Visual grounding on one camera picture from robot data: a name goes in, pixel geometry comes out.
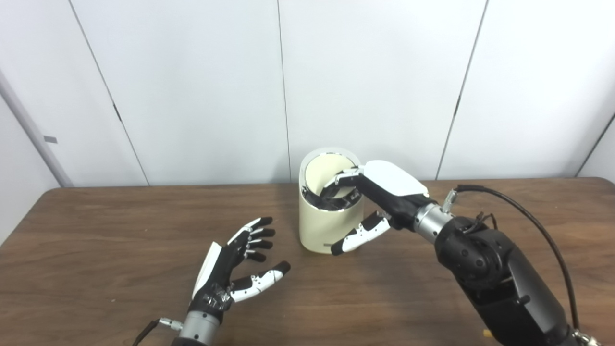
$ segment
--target robotic hand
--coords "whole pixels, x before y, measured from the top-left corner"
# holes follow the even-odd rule
[[[450,213],[461,187],[452,190],[440,207],[429,198],[423,184],[386,161],[369,161],[364,166],[343,170],[324,186],[320,195],[335,196],[341,187],[356,187],[384,212],[373,213],[333,244],[332,254],[351,251],[391,227],[407,228],[434,245],[438,261],[452,272],[501,344],[599,345],[593,337],[578,331],[573,300],[575,328],[568,325],[563,307],[521,250],[496,225],[495,229],[487,227],[482,213],[477,218]],[[469,191],[481,191],[479,188],[489,190],[466,186]]]
[[[270,249],[273,244],[263,238],[272,237],[276,231],[262,228],[269,225],[270,217],[261,217],[245,224],[226,243],[213,242],[197,277],[188,315],[179,321],[161,318],[152,321],[137,337],[136,346],[158,323],[179,331],[171,346],[212,346],[213,337],[220,327],[223,315],[233,302],[252,298],[281,280],[290,270],[290,264],[280,262],[269,270],[231,281],[231,272],[244,259],[264,262],[266,256],[255,249]]]

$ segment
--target robotic finger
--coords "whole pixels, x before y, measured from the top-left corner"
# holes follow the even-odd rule
[[[282,261],[270,270],[257,275],[245,276],[232,281],[231,297],[235,302],[257,296],[267,288],[280,281],[290,270],[290,264]]]
[[[240,238],[240,236],[244,236],[244,238],[252,238],[252,239],[254,239],[255,235],[258,235],[258,237],[274,236],[276,234],[276,231],[269,230],[267,228],[260,228],[262,226],[269,225],[272,221],[273,221],[272,217],[259,217],[258,219],[248,222],[242,228],[240,228],[239,231],[237,231],[237,233],[235,233],[235,235],[232,236],[231,239],[229,239],[228,243],[226,244],[231,245],[231,243],[233,242],[236,243],[237,241],[243,240]]]
[[[349,169],[345,169],[337,173],[331,180],[329,180],[322,191],[320,197],[333,198],[338,194],[339,189],[342,187],[355,187],[359,180],[363,177],[363,166],[357,166]]]
[[[357,228],[353,228],[346,237],[331,245],[331,253],[335,256],[341,255],[381,236],[391,228],[387,216],[375,211]]]

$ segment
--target black fingertip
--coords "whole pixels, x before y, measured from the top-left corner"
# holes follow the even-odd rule
[[[270,248],[272,248],[272,247],[273,247],[273,243],[272,243],[272,242],[270,242],[270,241],[263,240],[263,241],[261,241],[261,242],[259,243],[259,246],[260,246],[262,249],[270,249]]]
[[[261,240],[256,243],[250,243],[250,249],[270,249],[273,247],[273,243],[266,240]]]
[[[335,244],[331,245],[331,254],[334,256],[339,256],[343,254],[344,253],[344,250],[342,250],[343,244],[344,244],[344,240],[342,239],[336,242]]]
[[[283,260],[276,264],[275,267],[271,268],[271,270],[277,270],[278,272],[282,272],[282,274],[286,275],[286,273],[290,271],[290,263]]]
[[[258,232],[257,234],[255,234],[256,237],[258,238],[262,238],[262,237],[267,237],[267,236],[274,236],[276,235],[276,230],[273,230],[271,228],[263,228],[262,231]]]
[[[267,256],[260,252],[251,252],[248,254],[248,258],[257,262],[264,262],[267,259]]]
[[[266,217],[262,217],[261,220],[257,223],[257,226],[265,226],[265,225],[269,225],[271,222],[273,222],[273,217],[271,216],[266,216]]]

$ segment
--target black robotic forearm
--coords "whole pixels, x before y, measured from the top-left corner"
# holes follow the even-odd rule
[[[498,342],[579,345],[562,305],[505,234],[475,219],[454,217],[439,231],[434,247]]]
[[[351,251],[389,227],[407,228],[434,244],[438,261],[453,273],[498,342],[504,346],[580,345],[562,305],[504,233],[480,219],[443,210],[416,179],[391,166],[370,161],[341,172],[325,186],[321,196],[333,195],[339,186],[354,186],[384,210],[333,244],[331,253]],[[394,172],[393,182],[388,172]],[[405,185],[414,192],[397,188]]]

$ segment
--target white wall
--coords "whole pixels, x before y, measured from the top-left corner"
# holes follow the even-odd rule
[[[73,0],[153,185],[288,182],[276,0]]]
[[[615,122],[612,122],[594,149],[580,177],[601,177],[615,183]]]
[[[67,185],[288,182],[326,146],[572,176],[615,111],[612,1],[490,2],[439,174],[485,0],[73,4],[111,95],[70,2],[0,0],[0,94]]]
[[[67,185],[146,184],[68,1],[0,0],[0,75]]]
[[[21,125],[0,97],[0,244],[39,197],[58,186]]]
[[[491,1],[440,179],[571,177],[615,111],[615,1]]]
[[[293,178],[335,146],[434,179],[484,6],[280,1]]]

